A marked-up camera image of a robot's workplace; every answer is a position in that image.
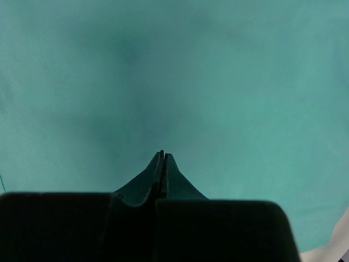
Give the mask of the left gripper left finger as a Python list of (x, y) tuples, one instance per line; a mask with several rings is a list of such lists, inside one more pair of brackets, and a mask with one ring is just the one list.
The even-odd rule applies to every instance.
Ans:
[(3, 194), (1, 261), (150, 261), (163, 165), (112, 193)]

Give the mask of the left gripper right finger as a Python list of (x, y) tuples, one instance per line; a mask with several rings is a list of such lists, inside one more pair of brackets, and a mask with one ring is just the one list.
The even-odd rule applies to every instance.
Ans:
[(209, 200), (163, 156), (155, 261), (299, 261), (288, 218), (271, 201)]

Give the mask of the teal t-shirt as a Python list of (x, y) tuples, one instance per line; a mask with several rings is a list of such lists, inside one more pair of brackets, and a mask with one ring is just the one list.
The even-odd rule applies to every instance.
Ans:
[(110, 192), (157, 151), (279, 204), (301, 252), (348, 208), (348, 1), (1, 1), (1, 189)]

